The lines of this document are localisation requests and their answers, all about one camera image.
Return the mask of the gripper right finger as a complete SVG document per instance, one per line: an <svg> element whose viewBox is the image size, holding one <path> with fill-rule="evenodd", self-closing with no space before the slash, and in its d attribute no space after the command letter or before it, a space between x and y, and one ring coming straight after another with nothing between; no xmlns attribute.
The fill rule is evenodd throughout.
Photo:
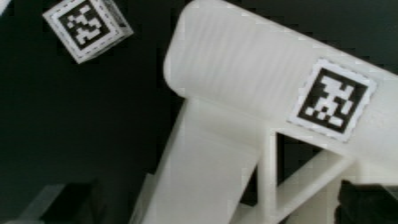
<svg viewBox="0 0 398 224"><path fill-rule="evenodd" d="M398 186L342 181L336 224L398 224Z"/></svg>

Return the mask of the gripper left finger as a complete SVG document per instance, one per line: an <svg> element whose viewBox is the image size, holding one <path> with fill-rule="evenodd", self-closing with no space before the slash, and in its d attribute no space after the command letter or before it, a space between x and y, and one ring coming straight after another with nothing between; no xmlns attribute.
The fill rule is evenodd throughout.
<svg viewBox="0 0 398 224"><path fill-rule="evenodd" d="M98 181L47 185L18 224L104 224L105 203Z"/></svg>

